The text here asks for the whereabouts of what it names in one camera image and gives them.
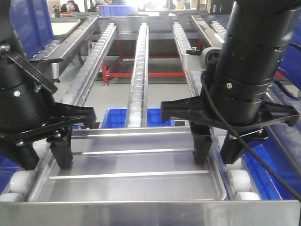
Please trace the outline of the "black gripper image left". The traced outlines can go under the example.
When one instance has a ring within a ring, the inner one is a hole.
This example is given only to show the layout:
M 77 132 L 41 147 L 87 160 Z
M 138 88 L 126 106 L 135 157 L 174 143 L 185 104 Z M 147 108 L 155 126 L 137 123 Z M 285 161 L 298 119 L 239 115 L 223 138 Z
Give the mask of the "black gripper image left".
M 92 107 L 44 101 L 12 101 L 0 107 L 0 154 L 24 170 L 34 170 L 39 157 L 31 142 L 47 138 L 50 150 L 61 169 L 72 166 L 72 126 L 95 126 Z

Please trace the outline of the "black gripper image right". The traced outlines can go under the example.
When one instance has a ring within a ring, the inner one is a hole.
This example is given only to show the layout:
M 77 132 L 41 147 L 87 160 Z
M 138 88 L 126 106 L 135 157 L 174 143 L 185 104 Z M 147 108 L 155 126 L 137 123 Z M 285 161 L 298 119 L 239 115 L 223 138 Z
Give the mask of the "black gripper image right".
M 215 103 L 216 109 L 237 132 L 250 132 L 259 128 L 284 122 L 293 127 L 299 119 L 299 112 L 291 105 L 280 105 L 267 101 L 261 103 L 237 102 L 222 98 Z M 190 97 L 161 103 L 161 119 L 171 118 L 188 120 L 193 136 L 193 157 L 197 165 L 204 165 L 211 145 L 210 127 L 227 129 L 213 112 L 206 98 Z M 227 132 L 221 147 L 220 156 L 224 164 L 234 164 L 245 154 L 243 145 Z

